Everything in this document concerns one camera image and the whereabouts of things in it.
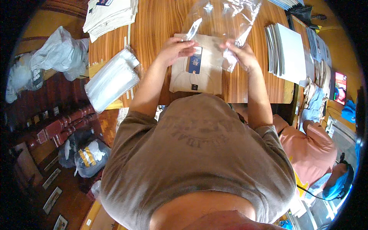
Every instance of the bag with yellow stripes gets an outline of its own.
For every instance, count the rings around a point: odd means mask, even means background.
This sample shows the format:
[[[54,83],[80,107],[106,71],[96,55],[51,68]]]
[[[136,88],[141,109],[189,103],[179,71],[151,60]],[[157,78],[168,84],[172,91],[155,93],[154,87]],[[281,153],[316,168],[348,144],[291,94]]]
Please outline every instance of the bag with yellow stripes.
[[[111,149],[99,139],[95,139],[74,154],[76,170],[81,177],[92,177],[105,166]]]

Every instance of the monitor screen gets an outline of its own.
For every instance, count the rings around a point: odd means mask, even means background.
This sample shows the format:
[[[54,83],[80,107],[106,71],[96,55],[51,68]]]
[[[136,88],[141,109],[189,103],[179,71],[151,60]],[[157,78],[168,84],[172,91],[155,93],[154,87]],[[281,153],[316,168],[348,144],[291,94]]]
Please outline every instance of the monitor screen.
[[[335,72],[335,91],[333,99],[341,104],[346,101],[346,75]]]

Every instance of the stack of cardboard sheets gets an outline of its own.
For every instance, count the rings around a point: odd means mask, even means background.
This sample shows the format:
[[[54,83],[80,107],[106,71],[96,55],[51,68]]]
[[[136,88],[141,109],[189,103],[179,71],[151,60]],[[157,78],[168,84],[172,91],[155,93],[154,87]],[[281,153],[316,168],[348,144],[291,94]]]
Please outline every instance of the stack of cardboard sheets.
[[[284,10],[288,10],[298,3],[304,6],[303,0],[268,0],[268,1],[272,2],[278,7],[281,7]]]
[[[304,48],[300,34],[277,23],[265,27],[268,72],[297,83],[306,79]]]
[[[91,42],[118,27],[134,23],[138,0],[90,0],[83,32]]]

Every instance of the pink t-shirt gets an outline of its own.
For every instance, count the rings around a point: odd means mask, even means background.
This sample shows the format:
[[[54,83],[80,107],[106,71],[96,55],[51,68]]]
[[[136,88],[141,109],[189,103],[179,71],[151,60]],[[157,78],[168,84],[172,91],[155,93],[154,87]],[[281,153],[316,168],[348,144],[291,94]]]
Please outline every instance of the pink t-shirt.
[[[306,135],[285,123],[278,115],[274,116],[277,132],[283,129],[280,142],[294,168],[297,184],[308,190],[309,186],[332,171],[337,149],[319,123],[308,125]],[[297,190],[299,196],[304,197],[305,192]]]

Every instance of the gray t-shirt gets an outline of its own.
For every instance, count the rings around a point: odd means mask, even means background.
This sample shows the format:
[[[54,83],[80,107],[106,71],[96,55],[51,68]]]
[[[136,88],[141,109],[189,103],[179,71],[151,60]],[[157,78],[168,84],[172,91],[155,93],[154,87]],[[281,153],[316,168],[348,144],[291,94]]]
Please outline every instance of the gray t-shirt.
[[[253,131],[222,99],[205,93],[175,100],[158,123],[129,112],[102,176],[107,213],[129,230],[148,230],[161,205],[203,190],[244,197],[258,222],[283,215],[296,181],[275,127]]]

